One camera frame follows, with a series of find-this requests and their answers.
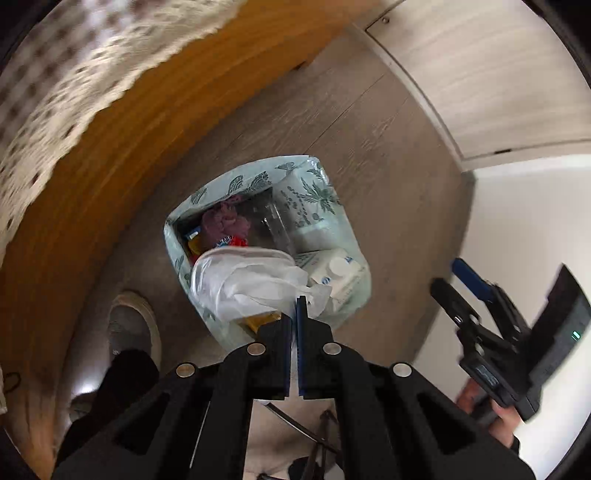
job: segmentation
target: cabinet door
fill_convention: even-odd
[[[368,28],[464,158],[591,139],[591,90],[521,0],[406,0]]]

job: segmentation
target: hand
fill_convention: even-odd
[[[482,393],[480,385],[473,379],[469,379],[464,389],[457,397],[456,405],[468,415],[474,410],[476,398]],[[513,444],[513,432],[521,423],[521,417],[515,407],[502,408],[496,401],[491,399],[492,409],[499,416],[489,427],[489,433],[507,448]]]

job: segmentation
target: foot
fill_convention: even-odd
[[[70,403],[70,421],[73,423],[87,415],[92,408],[96,392],[82,393],[72,399]]]
[[[143,350],[160,369],[160,334],[145,298],[132,291],[117,295],[111,305],[107,332],[111,360],[123,350]]]

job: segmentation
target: metal rod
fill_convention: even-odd
[[[330,410],[325,410],[320,416],[320,436],[327,439],[329,437],[329,420],[335,417]],[[322,460],[320,461],[320,478],[324,478],[326,472],[326,448],[322,447]]]
[[[257,476],[256,480],[283,480],[282,478],[277,478],[276,476],[267,475],[266,473],[261,473]]]
[[[328,422],[328,416],[322,414],[320,416],[320,427],[318,428],[318,436],[320,438],[326,438]],[[306,462],[306,467],[304,468],[304,473],[302,473],[301,480],[312,480],[314,478],[314,473],[317,467],[316,457],[318,456],[319,447],[319,443],[315,443],[312,447],[312,451],[308,456],[308,461]],[[322,447],[322,452],[325,454],[326,448]],[[324,472],[320,475],[320,478],[324,478]]]
[[[306,427],[304,427],[303,425],[301,425],[300,423],[297,423],[294,419],[292,419],[287,413],[284,413],[282,410],[280,410],[279,408],[277,408],[275,405],[273,405],[272,403],[268,403],[265,405],[269,410],[271,410],[275,415],[277,415],[281,420],[283,420],[285,423],[287,423],[290,427],[292,427],[294,430],[297,430],[298,432],[300,432],[302,435],[308,437],[310,440],[314,440],[316,443],[321,444],[322,446],[324,446],[325,448],[329,449],[331,452],[340,455],[340,450],[336,447],[333,447],[330,443],[328,443],[326,440],[320,438],[318,435],[316,435],[314,432],[312,432],[311,430],[308,430]]]

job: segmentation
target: wooden floor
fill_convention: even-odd
[[[198,187],[230,168],[289,154],[320,159],[371,267],[372,298],[335,332],[336,339],[372,362],[412,361],[434,317],[429,282],[447,274],[459,251],[473,184],[460,175],[402,84],[374,54],[344,35],[311,65],[263,90],[197,143],[121,236],[87,299],[70,347],[58,399],[64,414],[56,446],[67,426],[63,406],[98,385],[108,365],[107,314],[119,291],[136,290],[152,304],[163,371],[182,360],[206,365],[223,358],[176,280],[164,247],[164,219]],[[257,444],[257,438],[271,440],[269,431],[255,427],[258,418],[267,426],[265,414],[253,413],[249,445]],[[269,461],[277,463],[277,458]],[[259,468],[254,464],[247,462],[247,468]]]

